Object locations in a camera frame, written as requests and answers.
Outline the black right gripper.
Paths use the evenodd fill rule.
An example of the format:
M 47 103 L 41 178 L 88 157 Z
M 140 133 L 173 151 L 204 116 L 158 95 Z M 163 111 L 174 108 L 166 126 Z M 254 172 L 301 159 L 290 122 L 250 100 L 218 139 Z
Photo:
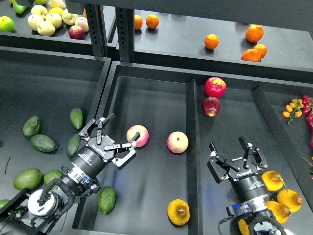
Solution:
M 244 136 L 239 136 L 238 141 L 245 151 L 243 170 L 242 167 L 233 163 L 231 160 L 221 157 L 214 143 L 210 143 L 209 148 L 211 153 L 207 167 L 214 180 L 219 184 L 229 179 L 239 202 L 249 201 L 261 195 L 269 194 L 269 190 L 261 175 L 257 172 L 268 168 L 268 163 L 261 153 L 260 148 L 254 147 L 253 144 L 247 142 Z M 255 159 L 255 167 L 252 167 L 252 158 Z

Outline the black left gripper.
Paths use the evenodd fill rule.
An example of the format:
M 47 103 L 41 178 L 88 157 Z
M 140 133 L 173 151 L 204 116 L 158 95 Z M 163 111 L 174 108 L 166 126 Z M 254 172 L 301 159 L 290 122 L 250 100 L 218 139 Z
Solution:
M 87 144 L 77 151 L 71 161 L 89 177 L 96 177 L 110 162 L 121 170 L 136 156 L 139 132 L 123 144 L 114 144 L 108 136 L 102 137 L 105 126 L 114 118 L 114 113 L 100 119 L 92 118 L 79 132 L 80 138 L 86 140 Z M 91 138 L 94 128 L 97 129 L 96 136 Z

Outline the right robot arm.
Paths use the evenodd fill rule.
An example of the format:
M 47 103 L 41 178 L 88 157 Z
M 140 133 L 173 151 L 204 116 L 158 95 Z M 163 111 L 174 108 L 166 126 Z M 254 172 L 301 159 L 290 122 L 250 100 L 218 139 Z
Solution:
M 238 199 L 238 203 L 226 208 L 228 217 L 218 222 L 218 231 L 222 234 L 221 224 L 232 220 L 243 220 L 250 235 L 274 235 L 286 231 L 276 220 L 276 216 L 267 207 L 269 196 L 264 180 L 259 174 L 268 168 L 268 163 L 258 147 L 248 143 L 243 136 L 238 138 L 244 155 L 239 158 L 222 157 L 210 143 L 210 155 L 207 162 L 213 178 L 219 184 L 229 180 Z

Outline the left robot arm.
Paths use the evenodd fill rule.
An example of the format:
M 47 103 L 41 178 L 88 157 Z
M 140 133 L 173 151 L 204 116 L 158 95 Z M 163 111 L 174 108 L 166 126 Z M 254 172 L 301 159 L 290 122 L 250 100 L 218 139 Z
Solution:
M 99 173 L 113 163 L 122 169 L 136 155 L 137 132 L 127 143 L 117 144 L 105 135 L 105 126 L 114 114 L 99 120 L 91 119 L 80 131 L 86 144 L 71 159 L 72 169 L 55 178 L 43 189 L 19 192 L 0 210 L 2 235 L 46 235 L 59 219 L 83 197 L 100 190 Z

